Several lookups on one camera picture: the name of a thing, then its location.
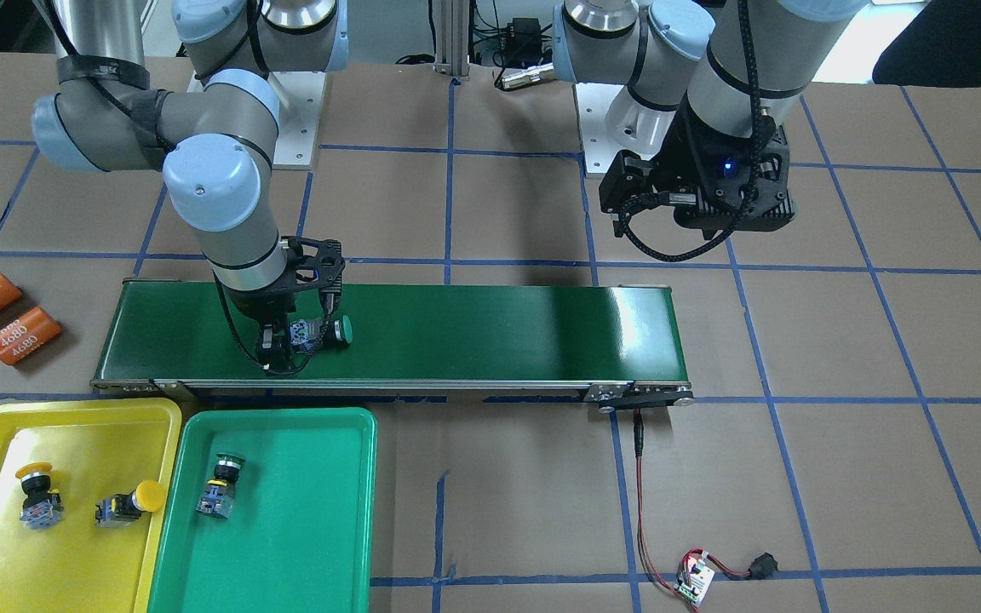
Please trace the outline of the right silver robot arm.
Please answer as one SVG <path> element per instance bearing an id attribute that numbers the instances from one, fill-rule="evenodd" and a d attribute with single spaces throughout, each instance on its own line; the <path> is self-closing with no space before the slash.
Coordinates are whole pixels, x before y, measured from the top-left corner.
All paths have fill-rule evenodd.
<path id="1" fill-rule="evenodd" d="M 175 34 L 199 92 L 151 83 L 141 1 L 38 1 L 57 42 L 58 89 L 32 108 L 38 150 L 62 169 L 155 170 L 191 228 L 223 312 L 253 319 L 270 375 L 300 373 L 324 344 L 341 299 L 335 240 L 283 234 L 268 204 L 283 128 L 275 72 L 347 65 L 343 1 L 175 1 Z"/>

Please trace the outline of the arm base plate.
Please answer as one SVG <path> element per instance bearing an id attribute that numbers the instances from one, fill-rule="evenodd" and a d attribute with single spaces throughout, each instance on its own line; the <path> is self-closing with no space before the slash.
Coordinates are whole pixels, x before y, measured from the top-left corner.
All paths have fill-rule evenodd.
<path id="1" fill-rule="evenodd" d="M 622 150 L 652 159 L 676 116 L 640 105 L 624 85 L 577 83 L 575 94 L 585 175 L 592 178 L 604 177 Z"/>
<path id="2" fill-rule="evenodd" d="M 218 180 L 249 179 L 256 172 L 269 175 L 280 170 L 311 170 L 317 144 L 317 131 L 326 75 L 322 72 L 280 72 L 270 74 L 263 83 L 258 75 L 239 69 L 217 72 L 206 85 L 192 85 L 188 94 L 197 95 L 208 87 L 237 90 L 268 112 L 262 121 L 277 122 L 275 144 L 262 148 L 238 135 L 201 133 L 178 144 L 164 163 L 168 178 L 190 166 L 206 167 L 203 178 Z"/>

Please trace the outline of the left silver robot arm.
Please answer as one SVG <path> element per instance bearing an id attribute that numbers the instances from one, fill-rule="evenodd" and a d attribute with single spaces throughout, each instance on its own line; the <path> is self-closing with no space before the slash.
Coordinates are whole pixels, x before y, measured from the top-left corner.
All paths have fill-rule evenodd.
<path id="1" fill-rule="evenodd" d="M 713 239 L 775 232 L 797 217 L 785 118 L 861 1 L 565 1 L 553 65 L 569 83 L 622 85 L 639 109 L 671 115 L 661 146 L 626 145 L 605 170 L 600 206 L 626 236 L 635 215 L 670 207 Z"/>

